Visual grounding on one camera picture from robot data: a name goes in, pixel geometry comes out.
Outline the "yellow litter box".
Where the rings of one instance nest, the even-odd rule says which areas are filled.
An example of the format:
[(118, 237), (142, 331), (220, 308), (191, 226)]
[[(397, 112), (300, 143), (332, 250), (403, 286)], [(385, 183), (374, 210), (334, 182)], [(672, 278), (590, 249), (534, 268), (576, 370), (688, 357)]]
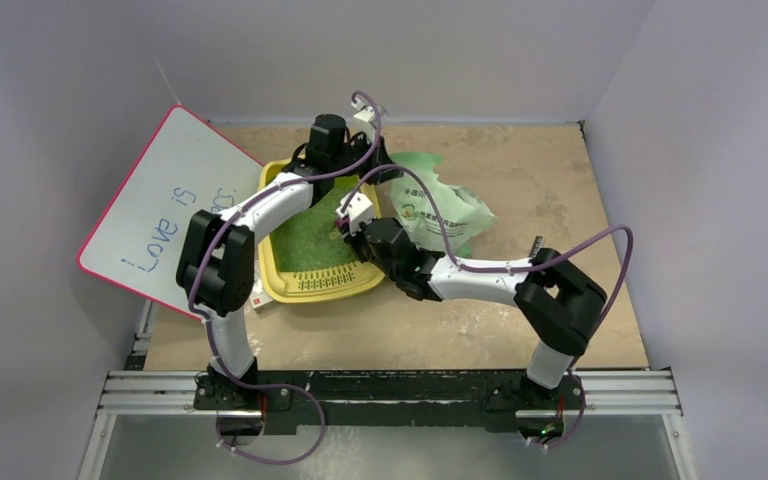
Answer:
[(316, 205), (292, 216), (258, 245), (260, 280), (274, 300), (320, 303), (365, 293), (384, 280), (357, 260), (336, 226), (335, 210), (358, 178), (341, 177)]

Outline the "green cat litter bag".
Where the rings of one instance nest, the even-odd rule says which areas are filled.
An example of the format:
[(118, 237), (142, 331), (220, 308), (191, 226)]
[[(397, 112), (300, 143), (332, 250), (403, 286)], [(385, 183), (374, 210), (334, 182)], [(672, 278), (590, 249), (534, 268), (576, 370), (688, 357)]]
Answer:
[(470, 241), (496, 221), (485, 202), (472, 190), (440, 181), (435, 168), (443, 157), (431, 153), (394, 153), (392, 161), (412, 171), (389, 181), (395, 216), (417, 246), (445, 249), (444, 240), (458, 256), (470, 257)]

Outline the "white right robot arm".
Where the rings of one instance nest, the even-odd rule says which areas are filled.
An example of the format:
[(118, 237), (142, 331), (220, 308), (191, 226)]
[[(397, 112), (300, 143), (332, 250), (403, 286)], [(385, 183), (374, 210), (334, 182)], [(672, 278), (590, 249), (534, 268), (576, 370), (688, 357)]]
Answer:
[(533, 273), (514, 271), (558, 258), (560, 253), (550, 248), (510, 267), (480, 261), (480, 268), (493, 271), (477, 273), (443, 252), (416, 246), (394, 218), (361, 221), (353, 228), (344, 217), (336, 225), (360, 261), (375, 265), (414, 300), (469, 299), (518, 308), (539, 337), (521, 381), (524, 399), (536, 407), (559, 396), (562, 377), (585, 353), (608, 300), (605, 290), (568, 260)]

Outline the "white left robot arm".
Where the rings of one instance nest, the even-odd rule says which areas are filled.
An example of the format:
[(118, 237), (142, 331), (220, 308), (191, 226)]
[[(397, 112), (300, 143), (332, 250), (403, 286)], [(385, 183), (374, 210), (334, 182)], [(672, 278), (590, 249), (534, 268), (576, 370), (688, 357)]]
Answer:
[(229, 317), (252, 293), (257, 247), (293, 216), (323, 200), (337, 179), (363, 177), (390, 164), (382, 134), (385, 115), (381, 107), (360, 107), (353, 117), (355, 132), (339, 115), (316, 116), (307, 141), (263, 189), (220, 212), (199, 210), (191, 217), (175, 280), (186, 293), (189, 310), (205, 327), (212, 354), (209, 370), (224, 377), (219, 395), (232, 408), (252, 405), (260, 387), (247, 375), (254, 354), (249, 347), (234, 346), (230, 335), (231, 328), (245, 323)]

